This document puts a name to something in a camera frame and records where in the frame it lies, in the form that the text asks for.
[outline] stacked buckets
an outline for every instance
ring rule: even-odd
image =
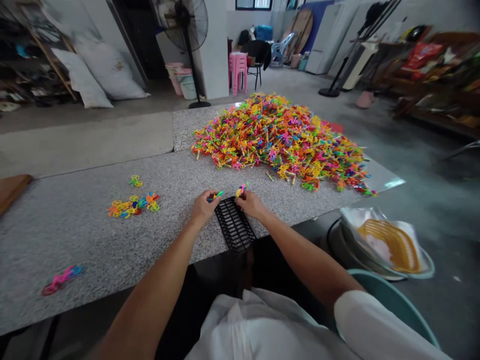
[[[181,62],[169,62],[165,64],[165,68],[177,95],[183,95],[186,100],[197,97],[192,69],[184,68]]]

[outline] white plastic bag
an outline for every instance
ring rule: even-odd
[[[93,37],[78,36],[74,39],[74,47],[110,99],[141,99],[150,96],[133,80],[129,65],[109,44]]]
[[[392,266],[393,264],[391,261],[391,252],[388,249],[387,244],[381,244],[382,240],[376,239],[373,236],[364,238],[359,233],[358,228],[361,227],[368,219],[387,221],[394,227],[405,232],[412,240],[413,249],[417,254],[418,262],[420,264],[420,271],[425,272],[429,270],[429,265],[425,261],[425,258],[422,254],[413,225],[403,221],[390,221],[377,207],[342,207],[340,209],[340,212],[342,214],[344,224],[350,229],[351,233],[353,234],[354,240],[370,254],[372,259],[377,261],[379,264]]]
[[[113,108],[105,92],[94,79],[87,65],[80,56],[74,52],[52,49],[55,56],[68,69],[71,88],[80,93],[85,109]]]

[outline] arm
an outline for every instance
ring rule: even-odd
[[[200,230],[220,202],[207,199],[207,190],[194,202],[189,222],[176,240],[135,286],[100,345],[99,359],[153,359],[160,338],[182,289],[190,256]]]
[[[364,290],[325,251],[268,211],[255,193],[244,191],[243,198],[239,197],[236,202],[245,213],[260,221],[268,230],[295,275],[331,311],[343,293]]]

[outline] forearm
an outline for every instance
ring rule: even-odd
[[[100,359],[154,358],[201,228],[190,221],[135,286],[100,347]]]
[[[333,310],[343,293],[363,290],[338,262],[274,214],[268,212],[259,220],[296,276],[327,308]]]

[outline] white shirt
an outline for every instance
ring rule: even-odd
[[[186,359],[450,359],[366,292],[344,293],[334,315],[345,341],[288,297],[258,288],[219,295]]]

